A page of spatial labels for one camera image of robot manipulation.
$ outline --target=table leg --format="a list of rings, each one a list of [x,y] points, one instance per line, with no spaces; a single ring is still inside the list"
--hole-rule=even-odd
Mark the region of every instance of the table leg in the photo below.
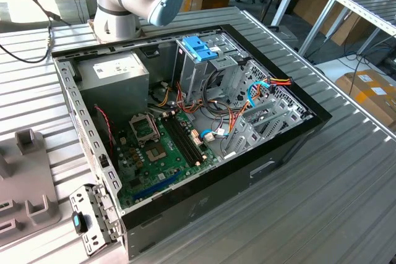
[[[321,29],[321,26],[323,25],[323,23],[326,20],[328,14],[332,10],[334,4],[335,4],[335,0],[329,0],[328,3],[326,4],[326,6],[324,7],[321,15],[319,16],[319,18],[317,18],[317,21],[316,21],[315,25],[312,27],[311,32],[309,32],[307,38],[304,40],[303,45],[300,47],[300,49],[298,51],[298,54],[300,56],[304,56],[306,51],[309,49],[309,46],[311,45],[311,43],[313,42],[315,36],[317,35],[319,30]]]
[[[347,9],[346,7],[342,9],[341,13],[338,15],[338,17],[335,19],[335,22],[326,33],[326,37],[329,37],[331,34],[333,34],[334,31],[338,29],[338,26],[341,25],[341,23],[344,21],[344,18],[347,16],[348,11],[349,9]]]
[[[366,48],[367,46],[370,44],[370,42],[372,42],[372,40],[377,36],[377,34],[381,31],[380,28],[376,28],[373,33],[369,36],[369,38],[363,43],[363,45],[360,47],[360,49],[358,50],[358,55],[360,55]]]
[[[275,14],[275,17],[272,20],[271,26],[278,26],[283,15],[285,14],[285,11],[287,7],[289,6],[291,0],[282,0],[279,8],[277,10],[277,13]]]

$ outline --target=blue cable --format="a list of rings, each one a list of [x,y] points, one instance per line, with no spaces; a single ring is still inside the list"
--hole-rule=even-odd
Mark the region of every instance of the blue cable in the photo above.
[[[211,130],[210,130],[210,129],[207,129],[207,130],[203,131],[203,132],[200,134],[200,137],[203,138],[203,137],[204,137],[206,134],[208,134],[208,133],[211,133]]]
[[[254,82],[254,83],[252,83],[252,84],[250,85],[250,87],[249,87],[248,90],[247,90],[247,99],[249,100],[249,102],[250,102],[250,104],[252,105],[252,107],[255,107],[254,102],[253,102],[253,99],[252,99],[252,96],[251,96],[252,87],[253,87],[254,85],[262,85],[262,86],[264,86],[265,88],[269,88],[269,87],[270,87],[269,84],[264,83],[264,82]]]

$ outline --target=red cable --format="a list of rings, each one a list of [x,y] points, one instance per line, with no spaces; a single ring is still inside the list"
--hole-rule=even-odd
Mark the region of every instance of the red cable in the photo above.
[[[102,114],[102,116],[105,118],[106,125],[107,125],[108,132],[109,132],[110,155],[113,156],[113,140],[111,139],[111,129],[110,129],[109,118],[108,118],[108,116],[105,114],[105,112],[102,111],[98,106],[94,106],[94,107],[95,107],[95,108]]]

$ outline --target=blue drive bay latch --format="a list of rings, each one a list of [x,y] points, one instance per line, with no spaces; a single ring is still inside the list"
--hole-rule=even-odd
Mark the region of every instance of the blue drive bay latch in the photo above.
[[[212,52],[206,42],[197,36],[183,38],[183,43],[191,54],[197,58],[199,62],[211,60],[218,57],[217,53]]]

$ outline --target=black knob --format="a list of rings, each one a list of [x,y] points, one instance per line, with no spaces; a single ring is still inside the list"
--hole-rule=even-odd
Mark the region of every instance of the black knob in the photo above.
[[[77,234],[82,234],[88,231],[87,223],[85,222],[84,216],[81,212],[78,213],[76,211],[73,211],[72,220],[74,229]]]

